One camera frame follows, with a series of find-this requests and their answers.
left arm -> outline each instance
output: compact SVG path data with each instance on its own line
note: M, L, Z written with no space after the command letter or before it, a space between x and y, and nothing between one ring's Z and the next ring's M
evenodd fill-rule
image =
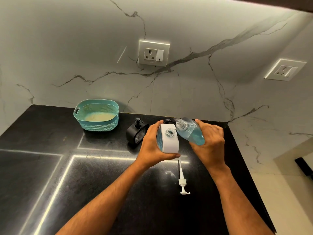
M110 186L75 214L57 235L107 234L111 229L128 191L137 179L158 162L180 157L162 153L156 143L156 133L163 120L151 125L135 160Z

left hand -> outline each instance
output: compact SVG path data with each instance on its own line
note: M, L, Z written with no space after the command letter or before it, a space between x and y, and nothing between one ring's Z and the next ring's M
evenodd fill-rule
M147 134L143 138L142 145L135 162L140 163L145 169L148 169L161 161L180 157L180 154L178 153L163 153L157 146L156 133L162 123L163 120L160 120L151 125Z

hand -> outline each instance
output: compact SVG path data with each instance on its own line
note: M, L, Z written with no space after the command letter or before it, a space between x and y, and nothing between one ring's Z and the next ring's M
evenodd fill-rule
M198 158L202 161L209 173L227 168L224 161L224 131L217 125L206 124L195 120L202 130L205 143L201 146L189 142Z
M143 138L141 149L136 158L136 162L140 163L145 169L148 169L149 167L154 166L161 161L180 157L180 154L178 153L163 153L159 150L159 147L156 143L156 133L160 124L162 123L163 120L160 120L151 125L147 131L147 134Z

right arm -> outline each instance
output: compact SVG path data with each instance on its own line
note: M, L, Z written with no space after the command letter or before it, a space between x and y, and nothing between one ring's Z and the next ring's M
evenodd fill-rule
M242 192L224 161L224 131L217 125L196 119L205 144L191 147L209 171L219 191L230 235L273 235Z

teal basket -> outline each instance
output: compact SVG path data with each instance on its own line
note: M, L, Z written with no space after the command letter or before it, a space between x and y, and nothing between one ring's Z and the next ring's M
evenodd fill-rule
M93 114L113 113L115 117L108 121L88 121ZM115 101L103 99L88 99L80 102L75 110L74 117L80 126L89 131L110 131L118 123L118 104Z

